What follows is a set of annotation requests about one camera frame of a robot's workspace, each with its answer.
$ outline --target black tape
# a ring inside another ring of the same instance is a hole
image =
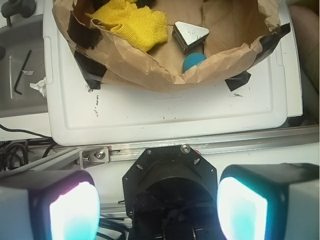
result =
[[[72,41],[84,49],[95,49],[103,38],[98,28],[88,28],[78,22],[73,11],[70,14],[67,33]]]
[[[135,4],[138,9],[144,8],[145,6],[151,7],[155,0],[138,0]]]
[[[248,73],[247,71],[243,71],[242,73],[234,77],[230,77],[226,79],[225,83],[228,85],[228,88],[232,92],[242,87],[243,85],[246,85],[249,82],[250,77],[251,77],[250,73]]]
[[[74,58],[78,64],[84,80],[91,89],[100,89],[103,76],[108,70],[105,65],[88,58],[87,56],[75,51]]]
[[[266,59],[270,54],[272,54],[280,42],[281,38],[283,38],[285,35],[290,33],[291,27],[290,23],[284,24],[280,27],[280,31],[277,34],[269,35],[269,36],[263,36],[260,38],[260,43],[262,45],[262,52],[260,52],[253,63],[253,66],[260,63],[262,60]]]
[[[281,38],[283,38],[285,35],[290,33],[291,27],[290,23],[284,24],[280,27],[280,31],[277,34],[274,35],[269,35],[269,36],[263,36],[260,39],[260,43],[262,45],[262,52],[260,52],[255,60],[254,63],[251,67],[257,65],[260,63],[262,60],[266,59],[270,54],[272,54],[280,42]],[[234,91],[243,85],[247,84],[249,79],[251,77],[251,74],[248,73],[247,71],[244,71],[237,76],[231,77],[229,79],[226,79],[225,82],[228,85],[228,88],[230,91]]]
[[[92,0],[92,5],[95,11],[105,5],[103,0]]]

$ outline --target screw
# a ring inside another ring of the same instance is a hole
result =
[[[84,163],[90,162],[90,155],[89,155],[89,154],[83,155],[82,161],[83,161]]]
[[[183,152],[184,154],[188,154],[188,153],[190,153],[191,148],[190,148],[189,145],[183,144],[183,145],[180,147],[180,150],[181,150],[181,152]]]
[[[102,160],[105,158],[106,153],[103,150],[97,151],[94,155],[97,159]]]

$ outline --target blue sponge ball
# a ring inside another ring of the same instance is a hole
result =
[[[192,68],[195,65],[198,65],[205,59],[207,59],[207,57],[201,53],[190,54],[185,58],[183,62],[183,65],[182,65],[183,72],[187,71],[188,69]]]

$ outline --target yellow towel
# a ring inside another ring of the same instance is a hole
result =
[[[164,12],[145,6],[137,8],[137,0],[110,0],[95,13],[89,14],[105,28],[126,39],[132,46],[149,51],[168,40],[168,19]]]

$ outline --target glowing light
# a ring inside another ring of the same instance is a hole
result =
[[[268,202],[233,177],[218,187],[217,211],[228,240],[265,239]]]
[[[94,240],[100,217],[95,186],[81,182],[50,204],[52,240]]]

